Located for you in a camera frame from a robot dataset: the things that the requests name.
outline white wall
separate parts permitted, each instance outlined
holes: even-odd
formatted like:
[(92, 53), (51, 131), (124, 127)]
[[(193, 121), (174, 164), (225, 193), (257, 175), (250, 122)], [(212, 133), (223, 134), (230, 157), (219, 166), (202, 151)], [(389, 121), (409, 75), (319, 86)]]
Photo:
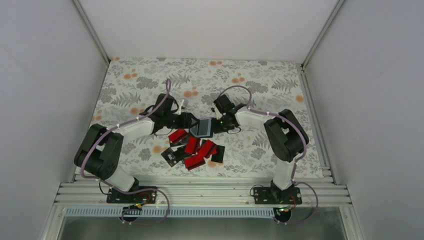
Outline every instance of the white wall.
[(369, 240), (424, 235), (424, 1), (348, 0), (306, 67)]
[(303, 62), (337, 0), (80, 0), (108, 56)]
[(106, 65), (70, 0), (0, 3), (0, 239), (39, 238)]

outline floral tablecloth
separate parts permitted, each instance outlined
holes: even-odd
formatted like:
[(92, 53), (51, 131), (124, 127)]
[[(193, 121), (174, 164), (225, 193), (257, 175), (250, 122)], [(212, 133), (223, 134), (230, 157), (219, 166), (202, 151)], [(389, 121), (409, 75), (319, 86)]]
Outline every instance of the floral tablecloth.
[[(172, 80), (171, 95), (177, 100), (186, 98), (188, 106), (184, 111), (199, 119), (214, 117), (211, 112), (213, 100), (232, 85), (243, 85), (252, 91), (255, 109), (275, 113), (292, 110), (310, 139), (307, 155), (299, 162), (296, 177), (323, 177), (298, 72), (292, 62), (116, 57), (107, 71), (92, 123), (110, 127), (135, 118), (147, 106), (153, 105), (160, 93), (165, 93), (166, 78)], [(248, 99), (247, 92), (241, 88), (229, 90), (228, 95), (236, 105)], [(191, 171), (181, 163), (170, 167), (161, 156), (169, 146), (168, 137), (148, 135), (122, 146), (119, 165), (132, 175), (274, 175), (277, 157), (264, 132), (242, 126), (240, 133), (214, 134), (211, 140), (225, 146), (222, 164), (208, 159), (205, 165)]]

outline black mounting plate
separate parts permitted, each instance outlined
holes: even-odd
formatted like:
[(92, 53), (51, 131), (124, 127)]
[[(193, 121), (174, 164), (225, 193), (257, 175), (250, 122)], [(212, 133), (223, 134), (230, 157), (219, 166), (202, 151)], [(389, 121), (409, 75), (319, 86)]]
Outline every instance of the black mounting plate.
[[(156, 186), (140, 186), (139, 189), (157, 189)], [(155, 190), (148, 190), (132, 195), (123, 194), (115, 189), (109, 189), (107, 194), (106, 202), (108, 204), (140, 204), (144, 203), (147, 200), (147, 196), (144, 193), (150, 194), (150, 200), (146, 202), (147, 204), (156, 203), (157, 192)]]
[(253, 195), (254, 195), (254, 204), (256, 205), (273, 205), (273, 204), (284, 204), (284, 205), (292, 205), (293, 199), (290, 196), (294, 197), (294, 200), (296, 201), (296, 204), (302, 204), (302, 196), (301, 190), (298, 187), (293, 187), (293, 190), (290, 194), (287, 195), (284, 199), (281, 201), (275, 199), (273, 195), (271, 194), (271, 188), (270, 187), (254, 187), (253, 188)]

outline gray wall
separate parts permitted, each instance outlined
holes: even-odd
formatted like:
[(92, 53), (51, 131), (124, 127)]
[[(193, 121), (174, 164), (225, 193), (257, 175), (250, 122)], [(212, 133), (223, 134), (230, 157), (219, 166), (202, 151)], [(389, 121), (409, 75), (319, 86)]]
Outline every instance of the gray wall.
[(0, 3), (0, 239), (41, 235), (106, 65), (70, 0)]
[(307, 78), (367, 239), (422, 239), (424, 1), (348, 0)]

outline gray floor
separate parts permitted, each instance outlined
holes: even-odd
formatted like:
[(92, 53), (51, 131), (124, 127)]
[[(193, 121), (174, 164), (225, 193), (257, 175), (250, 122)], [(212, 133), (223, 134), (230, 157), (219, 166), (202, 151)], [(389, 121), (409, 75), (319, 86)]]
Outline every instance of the gray floor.
[[(311, 213), (309, 208), (293, 211), (290, 221), (299, 221)], [(138, 219), (154, 221), (156, 218)], [(66, 217), (62, 240), (345, 240), (337, 207), (320, 207), (308, 222), (283, 226), (261, 218), (168, 218), (155, 226), (122, 224), (117, 217)]]

